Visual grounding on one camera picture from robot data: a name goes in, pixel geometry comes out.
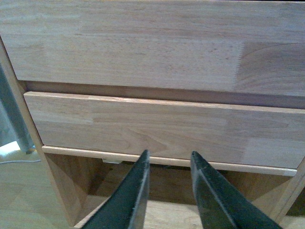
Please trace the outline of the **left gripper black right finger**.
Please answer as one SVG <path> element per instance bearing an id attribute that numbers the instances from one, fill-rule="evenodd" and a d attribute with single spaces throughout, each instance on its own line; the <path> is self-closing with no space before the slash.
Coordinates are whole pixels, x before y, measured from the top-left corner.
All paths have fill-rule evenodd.
<path id="1" fill-rule="evenodd" d="M 204 229 L 280 229 L 198 152 L 191 154 L 193 195 Z"/>

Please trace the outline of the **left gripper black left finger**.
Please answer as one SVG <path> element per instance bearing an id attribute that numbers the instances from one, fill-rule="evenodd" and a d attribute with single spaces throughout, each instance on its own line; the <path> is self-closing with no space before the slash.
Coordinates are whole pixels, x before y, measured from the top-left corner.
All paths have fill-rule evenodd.
<path id="1" fill-rule="evenodd" d="M 144 150 L 109 199 L 84 229 L 142 229 L 150 189 L 150 152 Z"/>

